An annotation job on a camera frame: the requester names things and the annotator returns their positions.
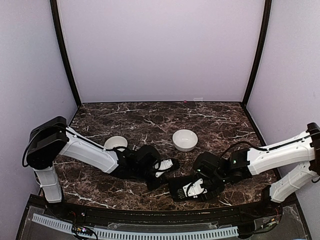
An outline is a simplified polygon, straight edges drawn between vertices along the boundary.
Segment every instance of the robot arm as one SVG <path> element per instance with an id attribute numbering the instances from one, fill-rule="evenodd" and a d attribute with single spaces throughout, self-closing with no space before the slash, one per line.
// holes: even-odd
<path id="1" fill-rule="evenodd" d="M 53 166 L 57 155 L 77 159 L 120 179 L 144 180 L 149 190 L 167 182 L 163 173 L 179 167 L 178 161 L 173 158 L 161 160 L 159 152 L 149 145 L 142 146 L 138 151 L 126 147 L 106 149 L 68 127 L 66 119 L 61 116 L 31 132 L 25 155 L 27 166 L 36 173 L 49 203 L 59 203 L 63 198 Z"/>
<path id="2" fill-rule="evenodd" d="M 281 166 L 300 163 L 284 178 L 267 188 L 269 200 L 280 203 L 290 194 L 320 175 L 320 128 L 308 124 L 308 130 L 272 145 L 234 151 L 229 159 L 204 152 L 194 162 L 194 176 L 169 179 L 171 196 L 177 202 L 216 197 L 225 184 Z"/>

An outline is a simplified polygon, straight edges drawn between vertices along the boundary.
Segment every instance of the black wire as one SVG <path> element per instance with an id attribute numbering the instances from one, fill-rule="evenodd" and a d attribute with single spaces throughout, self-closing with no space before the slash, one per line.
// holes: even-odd
<path id="1" fill-rule="evenodd" d="M 58 219 L 58 220 L 60 220 L 60 221 L 62 221 L 62 222 L 69 222 L 68 220 L 66 220 L 66 219 L 63 219 L 63 218 L 61 218 L 61 217 L 58 217 L 57 215 L 55 215 L 54 213 L 53 213 L 53 211 L 47 206 L 47 205 L 45 205 L 45 208 L 56 218 L 56 219 Z M 76 224 L 76 221 L 77 221 L 77 215 L 75 215 L 75 220 L 74 221 L 72 221 L 72 225 L 73 226 L 75 226 L 76 228 L 85 228 L 86 230 L 88 230 L 90 233 L 92 233 L 94 236 L 95 236 L 95 239 L 96 240 L 99 240 L 99 238 L 98 238 L 98 235 L 91 229 L 91 228 L 89 228 L 88 226 L 82 226 L 82 225 L 78 225 L 78 224 Z"/>
<path id="2" fill-rule="evenodd" d="M 275 229 L 275 227 L 280 223 L 283 214 L 284 214 L 284 212 L 283 212 L 283 208 L 282 208 L 282 206 L 281 206 L 281 215 L 279 215 L 279 220 L 277 221 L 278 223 L 276 223 L 272 228 L 270 228 L 270 229 L 268 229 L 268 230 L 266 230 L 266 231 L 260 231 L 261 229 L 263 229 L 263 228 L 261 228 L 261 226 L 260 226 L 258 229 L 254 230 L 254 231 L 252 231 L 252 232 L 238 232 L 238 233 L 239 233 L 239 235 L 257 235 L 257 234 L 265 234 L 265 233 L 268 233 L 268 232 L 272 231 L 273 229 Z"/>
<path id="3" fill-rule="evenodd" d="M 307 138 L 310 138 L 314 135 L 318 135 L 320 134 L 320 132 L 316 132 L 314 134 L 310 134 L 308 136 L 305 136 L 305 137 L 302 137 L 302 138 L 299 138 L 299 139 L 296 139 L 296 140 L 293 140 L 293 141 L 290 141 L 290 142 L 286 142 L 286 143 L 283 143 L 283 144 L 280 144 L 280 145 L 277 145 L 277 146 L 273 146 L 271 148 L 262 148 L 262 147 L 258 147 L 256 145 L 253 145 L 251 142 L 248 142 L 248 141 L 238 141 L 234 144 L 231 144 L 219 157 L 219 159 L 222 159 L 222 157 L 227 153 L 229 152 L 230 149 L 234 148 L 235 146 L 239 145 L 239 144 L 247 144 L 249 145 L 250 147 L 256 149 L 256 150 L 259 150 L 259 151 L 264 151 L 264 152 L 267 152 L 267 151 L 272 151 L 272 150 L 276 150 L 276 149 L 279 149 L 279 148 L 282 148 L 284 146 L 287 146 L 287 145 L 290 145 L 290 144 L 293 144 L 293 143 L 297 143 L 297 142 L 300 142 L 300 141 L 303 141 L 304 139 L 307 139 Z"/>
<path id="4" fill-rule="evenodd" d="M 255 146 L 253 145 L 251 142 L 248 142 L 248 141 L 238 141 L 234 144 L 231 144 L 219 157 L 219 159 L 222 159 L 222 157 L 227 153 L 229 152 L 230 149 L 234 148 L 235 146 L 239 145 L 239 144 L 247 144 L 249 145 L 250 147 L 256 149 L 256 150 L 259 150 L 259 151 L 268 151 L 268 149 L 266 148 L 261 148 L 261 147 L 258 147 L 258 146 Z"/>
<path id="5" fill-rule="evenodd" d="M 311 180 L 311 182 L 313 182 L 314 184 L 316 184 L 316 183 L 319 182 L 319 181 L 320 181 L 320 177 L 319 177 L 317 180 L 315 180 L 315 181 L 314 181 L 313 179 Z"/>

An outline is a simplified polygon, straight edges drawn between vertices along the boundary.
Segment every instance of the enclosure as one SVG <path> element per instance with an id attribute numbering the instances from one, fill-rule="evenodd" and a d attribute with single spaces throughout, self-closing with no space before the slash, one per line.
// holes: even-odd
<path id="1" fill-rule="evenodd" d="M 316 0 L 3 0 L 0 6 L 3 239 L 72 239 L 27 224 L 31 214 L 52 214 L 21 158 L 30 132 L 57 116 L 99 145 L 122 136 L 131 150 L 152 145 L 162 158 L 178 159 L 180 168 L 168 178 L 193 174 L 203 152 L 220 155 L 239 141 L 271 145 L 319 123 Z M 174 146 L 180 129 L 198 137 L 190 152 Z M 240 212 L 258 206 L 263 189 L 296 166 L 226 185 L 208 201 L 175 202 L 166 184 L 150 191 L 144 182 L 67 156 L 53 165 L 66 206 L 85 212 L 77 221 L 120 233 L 145 228 L 150 240 L 253 222 Z M 252 239 L 319 239 L 319 193 L 320 183 L 301 187 L 282 203 L 282 224 Z"/>

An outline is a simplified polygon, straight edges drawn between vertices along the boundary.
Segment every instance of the white wall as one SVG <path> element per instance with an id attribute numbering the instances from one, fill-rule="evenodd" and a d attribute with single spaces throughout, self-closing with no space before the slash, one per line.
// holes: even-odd
<path id="1" fill-rule="evenodd" d="M 248 110 L 267 144 L 320 125 L 320 1 L 273 1 Z M 292 166 L 280 169 L 286 174 Z M 297 192 L 313 239 L 320 239 L 320 184 Z"/>
<path id="2" fill-rule="evenodd" d="M 30 131 L 77 107 L 61 60 L 48 0 L 0 1 L 0 232 L 15 239 L 30 193 L 22 167 Z"/>
<path id="3" fill-rule="evenodd" d="M 83 102 L 241 101 L 264 0 L 60 0 Z"/>

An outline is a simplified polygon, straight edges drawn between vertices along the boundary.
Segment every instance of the small object on table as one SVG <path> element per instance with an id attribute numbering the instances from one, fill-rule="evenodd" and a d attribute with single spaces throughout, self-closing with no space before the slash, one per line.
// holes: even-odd
<path id="1" fill-rule="evenodd" d="M 181 152 L 190 152 L 198 143 L 197 135 L 190 130 L 181 129 L 172 136 L 173 145 Z"/>
<path id="2" fill-rule="evenodd" d="M 128 141 L 123 136 L 112 136 L 104 143 L 104 147 L 106 149 L 113 149 L 116 147 L 127 147 Z"/>

